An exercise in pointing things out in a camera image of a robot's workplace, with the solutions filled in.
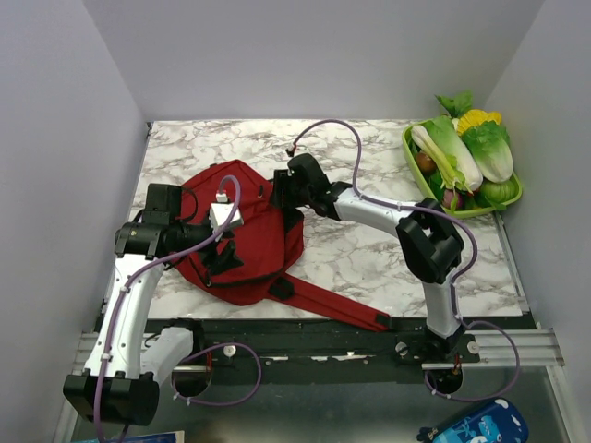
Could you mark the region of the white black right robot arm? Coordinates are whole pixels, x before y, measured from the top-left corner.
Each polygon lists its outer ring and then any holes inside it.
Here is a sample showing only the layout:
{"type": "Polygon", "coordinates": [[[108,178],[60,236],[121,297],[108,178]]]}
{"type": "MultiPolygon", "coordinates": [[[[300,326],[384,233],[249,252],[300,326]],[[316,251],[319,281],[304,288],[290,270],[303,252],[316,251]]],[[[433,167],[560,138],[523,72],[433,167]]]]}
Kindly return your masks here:
{"type": "Polygon", "coordinates": [[[423,286],[427,355],[438,362],[458,351],[464,327],[452,293],[452,271],[461,264],[464,241],[439,203],[397,203],[361,193],[354,185],[332,182],[316,159],[305,153],[273,172],[271,203],[280,209],[309,207],[338,222],[356,222],[394,236],[405,264],[423,286]]]}

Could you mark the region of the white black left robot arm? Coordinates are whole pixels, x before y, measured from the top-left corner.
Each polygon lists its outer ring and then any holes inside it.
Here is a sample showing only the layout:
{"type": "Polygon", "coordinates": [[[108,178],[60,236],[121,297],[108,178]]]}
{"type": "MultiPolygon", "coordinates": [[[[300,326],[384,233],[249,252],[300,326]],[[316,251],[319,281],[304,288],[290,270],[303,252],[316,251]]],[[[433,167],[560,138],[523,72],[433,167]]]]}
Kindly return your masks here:
{"type": "Polygon", "coordinates": [[[234,184],[235,195],[219,185],[199,224],[181,216],[181,186],[151,184],[144,209],[116,232],[114,281],[101,331],[81,373],[67,376],[63,387],[78,414],[95,425],[148,425],[175,366],[203,357],[203,339],[185,325],[166,328],[148,350],[142,343],[166,265],[201,249],[213,251],[243,223],[241,187],[232,175],[222,181],[234,184]]]}

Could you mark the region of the red student backpack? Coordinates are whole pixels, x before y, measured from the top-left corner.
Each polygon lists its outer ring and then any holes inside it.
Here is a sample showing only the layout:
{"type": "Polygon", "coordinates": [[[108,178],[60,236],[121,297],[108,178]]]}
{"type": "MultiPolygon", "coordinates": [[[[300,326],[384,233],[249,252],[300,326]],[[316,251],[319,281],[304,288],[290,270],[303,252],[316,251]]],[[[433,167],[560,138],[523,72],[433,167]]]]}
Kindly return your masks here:
{"type": "Polygon", "coordinates": [[[304,252],[304,215],[297,209],[275,208],[271,182],[246,163],[214,164],[187,180],[183,188],[193,193],[182,198],[180,215],[187,218],[196,212],[191,222],[203,222],[228,174],[241,186],[239,209],[244,225],[235,230],[233,240],[236,255],[244,264],[215,276],[196,252],[175,266],[186,281],[232,305],[271,300],[363,329],[389,328],[389,315],[287,273],[304,252]]]}

